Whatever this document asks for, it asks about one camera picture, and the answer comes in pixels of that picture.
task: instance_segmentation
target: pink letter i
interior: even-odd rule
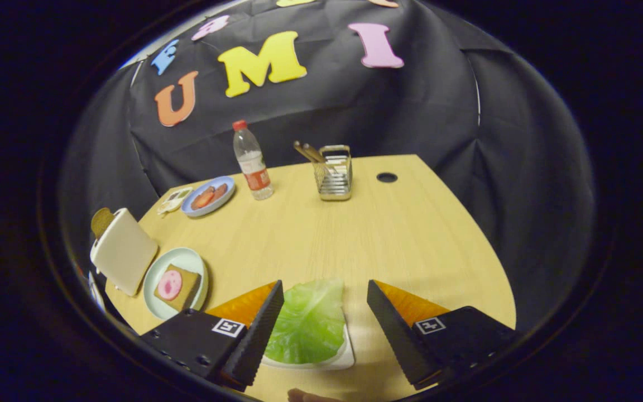
[[[401,68],[404,61],[394,54],[391,44],[388,43],[386,32],[388,26],[380,23],[350,23],[349,28],[359,34],[364,45],[366,55],[362,64],[367,67]]]

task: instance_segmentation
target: pink ham slice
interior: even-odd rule
[[[158,282],[158,293],[165,300],[173,300],[178,297],[180,289],[183,287],[183,278],[180,272],[169,270],[163,274]]]

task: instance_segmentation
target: table hole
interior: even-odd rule
[[[388,171],[385,171],[384,173],[378,173],[376,178],[378,181],[382,181],[383,183],[393,183],[394,181],[399,179],[398,176],[394,175],[393,173],[388,173]]]

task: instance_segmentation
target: light green plate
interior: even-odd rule
[[[143,280],[143,298],[145,299],[145,305],[153,315],[161,320],[173,318],[178,313],[177,310],[170,307],[163,300],[158,299],[153,294],[156,286],[158,286],[158,282],[160,282],[160,278],[163,277],[165,270],[170,264],[175,265],[182,270],[200,274],[200,287],[197,289],[197,294],[192,300],[192,306],[194,308],[200,308],[207,297],[209,281],[207,278],[207,269],[205,267],[205,263],[202,262],[202,258],[197,254],[197,252],[187,247],[174,248],[161,255],[157,260],[155,260],[155,262],[153,262],[153,265],[150,266],[150,269],[148,269],[148,273],[146,273],[145,279]]]

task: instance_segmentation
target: hand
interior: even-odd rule
[[[339,399],[325,398],[323,396],[309,394],[301,389],[290,389],[286,393],[289,402],[341,402]]]

